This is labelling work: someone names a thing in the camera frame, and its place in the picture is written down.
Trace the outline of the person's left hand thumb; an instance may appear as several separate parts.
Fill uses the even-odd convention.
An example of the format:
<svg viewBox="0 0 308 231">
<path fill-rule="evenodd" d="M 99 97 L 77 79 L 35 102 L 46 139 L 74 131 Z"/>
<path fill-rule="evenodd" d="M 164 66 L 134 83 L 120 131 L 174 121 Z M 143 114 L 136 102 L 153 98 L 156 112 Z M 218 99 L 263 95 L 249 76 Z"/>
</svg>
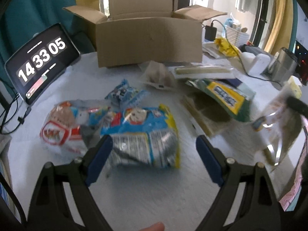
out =
<svg viewBox="0 0 308 231">
<path fill-rule="evenodd" d="M 161 222 L 155 223 L 149 227 L 140 229 L 139 231 L 164 231 L 165 225 Z"/>
</svg>

